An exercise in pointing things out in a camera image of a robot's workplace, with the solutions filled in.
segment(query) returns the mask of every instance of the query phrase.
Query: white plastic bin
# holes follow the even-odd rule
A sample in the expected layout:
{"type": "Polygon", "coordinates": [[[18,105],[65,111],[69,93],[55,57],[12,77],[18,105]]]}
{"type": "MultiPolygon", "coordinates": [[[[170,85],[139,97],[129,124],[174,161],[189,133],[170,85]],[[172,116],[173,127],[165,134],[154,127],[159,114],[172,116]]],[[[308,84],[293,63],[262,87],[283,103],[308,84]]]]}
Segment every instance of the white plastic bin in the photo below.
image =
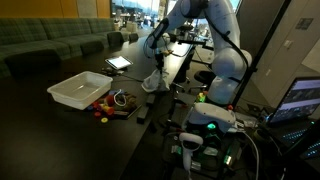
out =
{"type": "Polygon", "coordinates": [[[112,78],[82,72],[47,89],[59,103],[83,110],[111,88],[112,78]]]}

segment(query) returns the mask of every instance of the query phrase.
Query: monitor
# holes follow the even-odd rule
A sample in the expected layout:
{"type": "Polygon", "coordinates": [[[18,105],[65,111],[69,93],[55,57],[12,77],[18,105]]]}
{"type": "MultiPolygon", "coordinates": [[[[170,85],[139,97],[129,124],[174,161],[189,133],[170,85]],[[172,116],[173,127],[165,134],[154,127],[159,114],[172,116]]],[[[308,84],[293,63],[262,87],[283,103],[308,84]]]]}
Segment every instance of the monitor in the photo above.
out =
{"type": "Polygon", "coordinates": [[[268,125],[307,119],[320,104],[320,77],[295,78],[275,112],[267,118],[268,125]]]}

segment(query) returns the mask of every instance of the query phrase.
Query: black table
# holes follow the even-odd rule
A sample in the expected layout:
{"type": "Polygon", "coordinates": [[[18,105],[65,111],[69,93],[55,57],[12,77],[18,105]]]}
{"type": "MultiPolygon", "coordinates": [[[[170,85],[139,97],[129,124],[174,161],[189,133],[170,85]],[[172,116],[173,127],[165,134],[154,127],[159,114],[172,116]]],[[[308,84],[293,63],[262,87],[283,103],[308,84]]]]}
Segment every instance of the black table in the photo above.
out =
{"type": "MultiPolygon", "coordinates": [[[[0,179],[119,179],[142,138],[150,118],[101,123],[93,112],[56,103],[47,88],[83,71],[100,72],[105,58],[122,55],[133,61],[126,76],[144,79],[155,61],[143,53],[145,38],[122,47],[76,57],[60,67],[20,79],[0,79],[0,179]]],[[[174,78],[184,57],[169,56],[174,78]]],[[[141,82],[113,77],[111,89],[124,89],[144,104],[141,82]]]]}

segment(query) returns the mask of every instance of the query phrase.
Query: tablet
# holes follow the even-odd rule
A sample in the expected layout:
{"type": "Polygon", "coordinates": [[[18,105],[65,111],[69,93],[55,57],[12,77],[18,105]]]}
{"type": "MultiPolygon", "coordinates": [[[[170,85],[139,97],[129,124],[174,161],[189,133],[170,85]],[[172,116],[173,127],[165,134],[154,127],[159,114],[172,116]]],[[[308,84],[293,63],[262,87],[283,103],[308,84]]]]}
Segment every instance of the tablet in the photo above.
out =
{"type": "Polygon", "coordinates": [[[114,69],[117,69],[117,70],[125,68],[125,67],[133,64],[129,59],[126,59],[122,56],[109,58],[109,59],[106,59],[105,61],[108,64],[110,64],[110,66],[112,66],[114,69]]]}

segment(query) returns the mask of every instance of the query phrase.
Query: green sofa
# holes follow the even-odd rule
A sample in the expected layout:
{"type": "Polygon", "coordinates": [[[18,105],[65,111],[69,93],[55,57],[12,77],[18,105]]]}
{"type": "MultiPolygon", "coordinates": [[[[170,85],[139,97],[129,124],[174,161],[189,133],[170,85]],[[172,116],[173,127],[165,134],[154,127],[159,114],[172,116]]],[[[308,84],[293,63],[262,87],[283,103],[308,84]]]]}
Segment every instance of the green sofa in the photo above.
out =
{"type": "MultiPolygon", "coordinates": [[[[0,18],[0,77],[11,76],[6,57],[54,49],[62,60],[81,56],[81,45],[101,41],[115,31],[113,19],[104,18],[0,18]]],[[[129,33],[121,32],[125,41],[129,33]]]]}

